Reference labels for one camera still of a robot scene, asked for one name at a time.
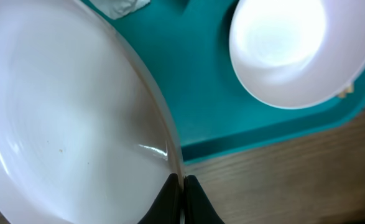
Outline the small white tissue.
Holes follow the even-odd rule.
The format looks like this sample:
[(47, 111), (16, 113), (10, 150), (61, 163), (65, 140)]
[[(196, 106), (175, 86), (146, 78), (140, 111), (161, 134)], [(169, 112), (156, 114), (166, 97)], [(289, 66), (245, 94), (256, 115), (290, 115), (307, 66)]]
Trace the small white tissue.
[(110, 19), (116, 20), (150, 4), (151, 0), (90, 0)]

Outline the large white plate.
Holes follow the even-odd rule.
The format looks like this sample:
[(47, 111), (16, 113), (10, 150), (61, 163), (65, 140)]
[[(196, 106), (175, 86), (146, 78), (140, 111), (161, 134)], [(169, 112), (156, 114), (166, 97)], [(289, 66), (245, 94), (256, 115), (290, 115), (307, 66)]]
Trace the large white plate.
[(180, 145), (143, 61), (81, 1), (0, 1), (0, 212), (138, 223)]

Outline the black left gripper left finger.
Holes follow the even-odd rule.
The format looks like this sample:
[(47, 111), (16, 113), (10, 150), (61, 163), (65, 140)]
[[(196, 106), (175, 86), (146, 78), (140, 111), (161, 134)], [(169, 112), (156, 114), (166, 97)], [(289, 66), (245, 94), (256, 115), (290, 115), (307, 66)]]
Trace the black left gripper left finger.
[(182, 190), (178, 175), (170, 174), (149, 211), (138, 224), (179, 224)]

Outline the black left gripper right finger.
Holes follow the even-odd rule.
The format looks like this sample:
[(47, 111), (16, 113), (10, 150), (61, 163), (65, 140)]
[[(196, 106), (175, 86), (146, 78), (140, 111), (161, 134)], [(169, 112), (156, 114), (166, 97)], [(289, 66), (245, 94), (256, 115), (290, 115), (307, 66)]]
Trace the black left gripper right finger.
[(185, 224), (224, 224), (194, 175), (184, 178)]

